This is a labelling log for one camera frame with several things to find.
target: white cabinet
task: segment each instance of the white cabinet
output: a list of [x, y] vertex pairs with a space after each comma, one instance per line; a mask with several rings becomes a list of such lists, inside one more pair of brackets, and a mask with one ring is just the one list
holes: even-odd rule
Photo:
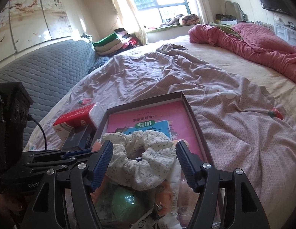
[[296, 31], [289, 28], [285, 27], [283, 25], [274, 25], [274, 31], [275, 34], [288, 42], [290, 45], [296, 45]]

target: human hand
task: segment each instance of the human hand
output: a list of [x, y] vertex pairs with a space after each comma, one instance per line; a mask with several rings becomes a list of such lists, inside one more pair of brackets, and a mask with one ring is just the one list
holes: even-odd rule
[[10, 211], [21, 210], [23, 210], [22, 203], [16, 198], [7, 194], [0, 194], [0, 213], [8, 223], [14, 224], [14, 221], [10, 215]]

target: book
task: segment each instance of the book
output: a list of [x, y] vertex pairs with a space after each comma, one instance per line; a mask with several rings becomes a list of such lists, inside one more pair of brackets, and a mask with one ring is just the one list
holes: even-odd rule
[[182, 101], [171, 102], [141, 110], [119, 112], [109, 116], [106, 132], [131, 134], [138, 130], [155, 130], [164, 133], [171, 141], [183, 139], [188, 142], [189, 150], [202, 153], [194, 129]]

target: curtain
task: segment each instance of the curtain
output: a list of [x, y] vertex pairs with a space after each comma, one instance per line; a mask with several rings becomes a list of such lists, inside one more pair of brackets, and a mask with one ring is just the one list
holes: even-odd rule
[[209, 6], [208, 0], [196, 0], [199, 7], [199, 13], [201, 17], [201, 22], [204, 24], [209, 24], [214, 21], [213, 15], [211, 13], [211, 8]]
[[128, 33], [135, 33], [143, 45], [147, 43], [147, 34], [138, 17], [133, 0], [112, 0], [123, 27]]

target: pillow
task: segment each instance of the pillow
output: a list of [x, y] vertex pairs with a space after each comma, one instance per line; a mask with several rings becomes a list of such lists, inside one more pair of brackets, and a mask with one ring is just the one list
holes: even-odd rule
[[189, 14], [189, 15], [182, 16], [179, 19], [179, 23], [184, 25], [197, 24], [197, 23], [200, 23], [200, 18], [195, 14]]

